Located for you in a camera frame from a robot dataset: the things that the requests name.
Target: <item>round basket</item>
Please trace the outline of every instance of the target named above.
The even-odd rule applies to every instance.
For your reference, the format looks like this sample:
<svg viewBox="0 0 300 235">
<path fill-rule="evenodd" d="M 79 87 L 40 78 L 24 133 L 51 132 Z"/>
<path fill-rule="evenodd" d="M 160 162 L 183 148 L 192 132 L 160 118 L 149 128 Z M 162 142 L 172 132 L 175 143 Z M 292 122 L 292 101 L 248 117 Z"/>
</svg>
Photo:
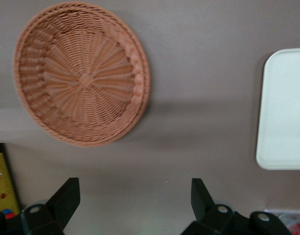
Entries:
<svg viewBox="0 0 300 235">
<path fill-rule="evenodd" d="M 149 97 L 149 66 L 137 37 L 113 13 L 82 2 L 54 5 L 28 23 L 14 74 L 32 118 L 78 146 L 124 136 Z"/>
</svg>

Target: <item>basket weave pattern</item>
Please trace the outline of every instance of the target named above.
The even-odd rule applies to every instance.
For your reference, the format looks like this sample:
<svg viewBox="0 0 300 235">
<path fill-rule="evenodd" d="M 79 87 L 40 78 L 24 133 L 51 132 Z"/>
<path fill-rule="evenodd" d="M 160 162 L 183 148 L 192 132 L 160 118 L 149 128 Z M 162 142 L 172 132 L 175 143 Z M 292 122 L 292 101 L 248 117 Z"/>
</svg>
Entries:
<svg viewBox="0 0 300 235">
<path fill-rule="evenodd" d="M 17 42 L 14 74 L 33 119 L 78 146 L 125 135 L 149 97 L 149 66 L 137 37 L 113 13 L 87 3 L 58 4 L 34 17 Z"/>
</svg>

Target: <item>white plastic tray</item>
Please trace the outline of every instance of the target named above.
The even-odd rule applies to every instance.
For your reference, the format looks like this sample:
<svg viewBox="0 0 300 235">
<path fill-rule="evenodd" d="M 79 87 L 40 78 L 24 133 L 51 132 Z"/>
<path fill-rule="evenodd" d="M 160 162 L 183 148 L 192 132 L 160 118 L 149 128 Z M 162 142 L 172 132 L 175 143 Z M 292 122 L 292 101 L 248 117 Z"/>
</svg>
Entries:
<svg viewBox="0 0 300 235">
<path fill-rule="evenodd" d="M 300 169 L 300 48 L 273 54 L 264 68 L 256 161 Z"/>
</svg>

